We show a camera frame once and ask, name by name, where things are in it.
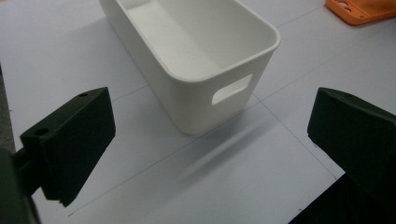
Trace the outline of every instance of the white table surface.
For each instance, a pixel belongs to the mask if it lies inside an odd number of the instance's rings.
[[[97,0],[0,3],[0,62],[19,135],[75,95],[108,86],[117,135],[50,223],[288,223],[344,171],[306,133],[318,87],[396,114],[396,20],[352,27],[324,0],[242,0],[282,42],[246,110],[200,136],[178,131]]]

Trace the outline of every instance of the bin handle hole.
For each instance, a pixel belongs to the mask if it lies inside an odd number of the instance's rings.
[[[235,81],[234,83],[216,91],[216,93],[213,95],[212,105],[216,105],[224,101],[225,99],[237,94],[238,92],[246,89],[252,77],[253,74],[250,74],[246,77],[242,77],[241,79]]]

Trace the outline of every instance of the white plastic bin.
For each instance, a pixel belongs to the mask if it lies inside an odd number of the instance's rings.
[[[234,0],[100,0],[150,87],[184,133],[240,112],[280,42]]]

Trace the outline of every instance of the orange container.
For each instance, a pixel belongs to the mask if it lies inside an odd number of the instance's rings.
[[[396,16],[396,0],[326,0],[326,6],[350,25]]]

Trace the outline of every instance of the screw hole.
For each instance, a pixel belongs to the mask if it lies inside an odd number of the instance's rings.
[[[346,2],[338,2],[338,4],[342,7],[347,7],[347,3]]]
[[[35,131],[35,135],[41,136],[41,135],[44,135],[44,134],[48,133],[49,131],[50,130],[46,129],[46,128],[39,129],[39,130]]]

